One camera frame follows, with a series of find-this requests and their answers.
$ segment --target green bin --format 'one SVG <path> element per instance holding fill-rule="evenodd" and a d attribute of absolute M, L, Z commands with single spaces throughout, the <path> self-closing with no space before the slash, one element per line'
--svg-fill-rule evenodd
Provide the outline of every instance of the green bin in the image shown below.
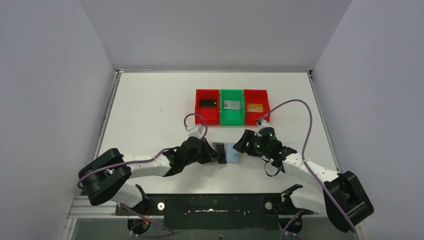
<path fill-rule="evenodd" d="M 220 95 L 220 125 L 245 124 L 245 95 L 242 89 L 221 89 Z"/>

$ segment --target white wall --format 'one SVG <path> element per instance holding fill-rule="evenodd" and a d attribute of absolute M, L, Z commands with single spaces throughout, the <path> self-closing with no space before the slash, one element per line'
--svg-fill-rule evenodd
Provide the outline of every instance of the white wall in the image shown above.
<path fill-rule="evenodd" d="M 311 70 L 351 0 L 80 0 L 117 69 Z"/>
<path fill-rule="evenodd" d="M 372 240 L 423 239 L 424 1 L 353 0 L 312 72 L 342 169 L 375 207 Z"/>
<path fill-rule="evenodd" d="M 78 0 L 0 1 L 0 239 L 59 239 L 114 68 Z"/>

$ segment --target white table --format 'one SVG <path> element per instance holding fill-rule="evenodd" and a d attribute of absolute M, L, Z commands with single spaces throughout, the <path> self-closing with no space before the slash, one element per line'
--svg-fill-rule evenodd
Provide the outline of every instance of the white table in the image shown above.
<path fill-rule="evenodd" d="M 128 155 L 154 155 L 165 147 L 179 146 L 187 139 L 185 115 L 194 112 L 196 89 L 265 89 L 272 107 L 290 99 L 306 101 L 313 126 L 306 158 L 331 169 L 336 164 L 306 73 L 251 72 L 156 72 L 122 73 L 105 128 L 100 154 L 118 148 Z M 194 117 L 188 122 L 194 124 Z M 307 109 L 289 103 L 271 114 L 277 138 L 286 146 L 302 149 L 309 126 Z M 207 139 L 237 142 L 246 127 L 210 127 Z M 267 166 L 270 173 L 275 168 Z M 170 177 L 139 177 L 128 180 L 148 194 L 280 193 L 293 184 L 307 183 L 289 174 L 268 177 L 264 162 L 242 156 L 241 164 L 194 163 Z"/>

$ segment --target metal frame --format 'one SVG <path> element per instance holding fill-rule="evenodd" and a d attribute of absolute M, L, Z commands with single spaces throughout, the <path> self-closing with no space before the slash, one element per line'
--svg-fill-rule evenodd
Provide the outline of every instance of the metal frame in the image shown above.
<path fill-rule="evenodd" d="M 105 130 L 109 121 L 109 116 L 111 114 L 112 106 L 114 103 L 115 95 L 118 89 L 118 85 L 121 79 L 122 73 L 240 73 L 240 72 L 246 72 L 246 73 L 257 73 L 257 72 L 274 72 L 274 73 L 283 73 L 284 71 L 281 70 L 266 70 L 266 71 L 258 71 L 258 70 L 252 70 L 252 69 L 237 69 L 237 67 L 228 67 L 223 68 L 221 70 L 160 70 L 160 69 L 139 69 L 139 70 L 117 70 L 115 74 L 115 78 L 113 80 L 112 88 L 110 90 L 109 99 L 107 102 L 106 111 L 103 117 L 103 122 L 101 124 L 100 133 L 97 141 L 96 148 L 94 150 L 93 160 L 96 159 L 96 157 L 99 155 L 100 148 L 102 146 L 103 137 L 105 135 Z M 332 156 L 334 158 L 334 163 L 337 167 L 337 170 L 340 169 L 339 162 L 337 160 L 336 152 L 333 147 L 333 143 L 329 134 L 329 130 L 327 128 L 327 124 L 325 122 L 320 103 L 317 99 L 317 95 L 314 89 L 313 79 L 311 76 L 310 70 L 305 71 L 287 71 L 290 73 L 304 73 L 306 72 L 309 78 L 310 86 L 312 88 L 313 95 L 315 97 L 316 104 L 318 106 L 319 115 L 321 116 L 322 124 L 324 126 L 325 134 L 327 136 L 327 141 L 331 149 Z M 113 201 L 108 201 L 104 204 L 101 204 L 99 206 L 92 206 L 88 200 L 88 197 L 86 196 L 76 196 L 73 201 L 72 205 L 70 207 L 65 226 L 63 229 L 63 233 L 61 236 L 61 240 L 71 240 L 75 225 L 77 223 L 77 219 L 138 219 L 137 216 L 117 216 L 115 215 L 116 210 L 116 203 Z M 163 216 L 147 216 L 151 219 L 162 219 Z M 314 218 L 314 217 L 320 217 L 319 215 L 308 215 L 307 218 Z M 368 240 L 368 234 L 365 227 L 364 222 L 359 223 L 356 226 L 356 233 L 357 238 L 359 240 Z"/>

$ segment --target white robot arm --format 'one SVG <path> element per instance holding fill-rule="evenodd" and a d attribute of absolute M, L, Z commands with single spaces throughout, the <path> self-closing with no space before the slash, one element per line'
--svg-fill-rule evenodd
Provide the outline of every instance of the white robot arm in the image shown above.
<path fill-rule="evenodd" d="M 246 129 L 233 148 L 239 153 L 265 157 L 278 170 L 294 175 L 315 188 L 306 189 L 296 184 L 281 194 L 283 202 L 289 202 L 298 209 L 328 216 L 331 223 L 342 232 L 347 232 L 350 226 L 341 211 L 353 225 L 374 212 L 374 207 L 355 174 L 350 171 L 340 173 L 311 161 L 303 161 L 299 152 L 283 146 L 277 140 L 274 128 L 266 120 L 258 119 L 257 124 L 258 130 L 254 132 Z"/>
<path fill-rule="evenodd" d="M 346 220 L 328 196 L 323 194 L 322 186 L 302 161 L 301 154 L 283 146 L 267 121 L 261 120 L 258 126 L 256 132 L 246 129 L 233 148 L 250 156 L 265 157 L 278 170 L 311 185 L 315 189 L 299 184 L 286 189 L 281 193 L 282 203 L 328 216 L 334 226 L 347 232 L 349 226 Z M 155 156 L 123 155 L 116 148 L 109 149 L 79 172 L 78 186 L 82 184 L 93 206 L 114 201 L 135 212 L 142 212 L 145 208 L 143 200 L 147 196 L 139 185 L 126 181 L 145 176 L 173 176 L 192 163 L 204 164 L 217 159 L 218 153 L 201 137 L 202 130 L 200 124 L 187 128 L 189 138 L 181 146 L 166 148 Z M 353 224 L 358 224 L 374 212 L 355 174 L 349 171 L 339 173 L 310 161 L 307 164 L 316 177 L 325 183 Z"/>

